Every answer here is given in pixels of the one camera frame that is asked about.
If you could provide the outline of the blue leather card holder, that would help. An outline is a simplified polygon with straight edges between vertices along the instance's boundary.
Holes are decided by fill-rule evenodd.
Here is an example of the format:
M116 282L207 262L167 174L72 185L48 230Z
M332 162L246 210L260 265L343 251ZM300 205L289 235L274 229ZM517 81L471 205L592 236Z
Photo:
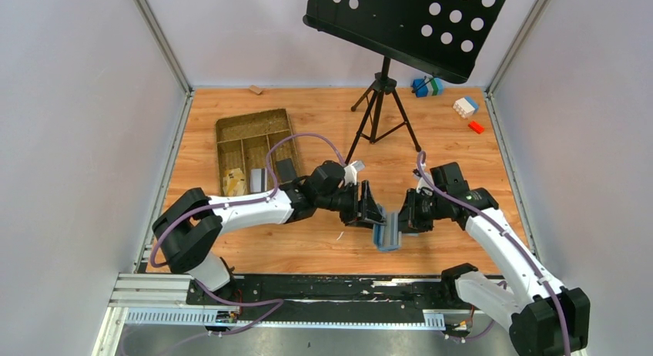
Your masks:
M385 218L384 224L373 225L372 242L380 252L391 252L401 248L402 238L418 237L419 233L409 232L407 227L400 227L400 215L404 211L402 207L399 210L389 212L380 204L377 205Z

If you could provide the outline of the silver credit card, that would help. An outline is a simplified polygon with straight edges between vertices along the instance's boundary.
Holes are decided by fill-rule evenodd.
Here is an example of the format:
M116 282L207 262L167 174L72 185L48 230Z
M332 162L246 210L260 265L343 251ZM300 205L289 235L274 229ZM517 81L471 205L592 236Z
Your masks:
M249 172L249 191L262 193L268 190L268 172L265 168L254 168Z

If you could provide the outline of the gold credit card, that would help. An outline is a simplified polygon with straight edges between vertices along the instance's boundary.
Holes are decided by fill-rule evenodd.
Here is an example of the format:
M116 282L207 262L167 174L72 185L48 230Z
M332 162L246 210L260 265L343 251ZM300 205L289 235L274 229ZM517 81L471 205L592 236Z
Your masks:
M223 176L224 196L243 196L246 194L246 177L240 168L227 170Z

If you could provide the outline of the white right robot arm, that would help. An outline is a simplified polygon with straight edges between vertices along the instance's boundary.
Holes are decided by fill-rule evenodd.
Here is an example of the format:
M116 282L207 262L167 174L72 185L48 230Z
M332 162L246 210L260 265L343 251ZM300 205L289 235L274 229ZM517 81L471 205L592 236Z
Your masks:
M568 288L529 251L498 202L484 188L471 189L456 162L425 170L419 152L417 187L398 213L400 233L431 231L451 220L490 256L507 288L471 264L442 272L451 295L482 310L510 336L519 355L571 355L588 346L591 302L579 287Z

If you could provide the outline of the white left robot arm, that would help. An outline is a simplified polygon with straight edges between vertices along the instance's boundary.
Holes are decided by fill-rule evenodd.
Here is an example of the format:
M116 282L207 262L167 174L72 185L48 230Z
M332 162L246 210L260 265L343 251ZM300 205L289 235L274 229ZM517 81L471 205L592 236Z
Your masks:
M317 210L339 214L345 226L374 228L385 224L368 181L359 182L360 161L342 166L326 161L309 176L297 177L268 192L245 196L209 196L199 188L187 190L152 225L161 263L173 274L188 274L210 291L232 280L223 259L212 254L225 233L270 224L286 224L312 217Z

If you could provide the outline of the black credit card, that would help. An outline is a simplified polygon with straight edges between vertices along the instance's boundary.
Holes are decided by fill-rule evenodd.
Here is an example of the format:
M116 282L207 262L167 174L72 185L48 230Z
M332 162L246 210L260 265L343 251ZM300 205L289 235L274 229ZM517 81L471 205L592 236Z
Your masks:
M292 183L298 178L296 168L291 158L278 160L275 162L280 184Z

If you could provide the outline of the woven compartment tray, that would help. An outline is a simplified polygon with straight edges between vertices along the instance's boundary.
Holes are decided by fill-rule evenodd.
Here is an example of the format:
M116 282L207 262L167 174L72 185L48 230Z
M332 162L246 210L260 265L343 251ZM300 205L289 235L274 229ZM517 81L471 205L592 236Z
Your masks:
M249 172L266 167L266 156L279 141L293 134L290 117L285 109L270 109L257 113L223 117L215 123L217 177L220 196L223 176L227 170L240 168L249 191Z

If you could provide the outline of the red toy block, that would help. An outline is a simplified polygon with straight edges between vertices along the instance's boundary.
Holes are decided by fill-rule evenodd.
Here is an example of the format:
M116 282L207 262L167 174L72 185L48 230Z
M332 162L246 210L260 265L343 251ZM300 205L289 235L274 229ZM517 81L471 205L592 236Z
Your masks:
M485 127L476 121L470 121L468 127L476 134L482 134L485 131Z

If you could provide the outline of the white blue toy block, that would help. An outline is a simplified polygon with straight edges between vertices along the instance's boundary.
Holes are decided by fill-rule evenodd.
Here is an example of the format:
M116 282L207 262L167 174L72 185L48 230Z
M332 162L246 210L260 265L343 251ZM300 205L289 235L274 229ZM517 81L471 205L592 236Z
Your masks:
M452 108L460 117L466 119L477 113L480 106L470 96L465 96L463 98L457 99L454 102Z

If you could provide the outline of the small wooden block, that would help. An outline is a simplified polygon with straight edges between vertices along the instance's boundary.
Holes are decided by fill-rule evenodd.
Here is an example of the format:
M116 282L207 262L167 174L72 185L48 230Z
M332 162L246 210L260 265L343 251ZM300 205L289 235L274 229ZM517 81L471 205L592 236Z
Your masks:
M254 93L255 95L258 95L258 96L263 93L263 89L260 88L259 86L255 86L255 85L251 85L249 87L249 91L251 91L252 93Z

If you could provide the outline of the blue green toy block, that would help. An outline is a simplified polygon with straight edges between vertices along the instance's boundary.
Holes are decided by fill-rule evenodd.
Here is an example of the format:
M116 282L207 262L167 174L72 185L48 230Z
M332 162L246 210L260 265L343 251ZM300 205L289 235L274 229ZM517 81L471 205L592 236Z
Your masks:
M417 98L423 98L427 96L439 96L444 93L444 84L443 82L436 77L433 78L423 78L415 79L411 83L412 93Z

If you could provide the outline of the black music stand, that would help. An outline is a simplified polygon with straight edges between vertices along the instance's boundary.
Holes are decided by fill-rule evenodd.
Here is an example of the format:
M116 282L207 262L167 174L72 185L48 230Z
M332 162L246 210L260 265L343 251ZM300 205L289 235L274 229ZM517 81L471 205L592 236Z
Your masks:
M416 135L390 78L392 61L433 78L466 83L481 48L506 0L308 0L305 25L383 56L375 80L362 95L368 98L347 156L360 139L374 144L383 137L378 122L383 98L395 99L410 137Z

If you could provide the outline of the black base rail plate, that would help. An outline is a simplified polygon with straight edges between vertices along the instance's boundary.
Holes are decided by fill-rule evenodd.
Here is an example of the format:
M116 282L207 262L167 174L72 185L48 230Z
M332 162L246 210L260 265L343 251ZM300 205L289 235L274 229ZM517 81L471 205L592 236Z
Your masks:
M425 311L444 312L454 321L480 310L454 298L440 275L244 274L218 296L246 302L240 319L254 320L283 300L268 321L309 324L418 324Z

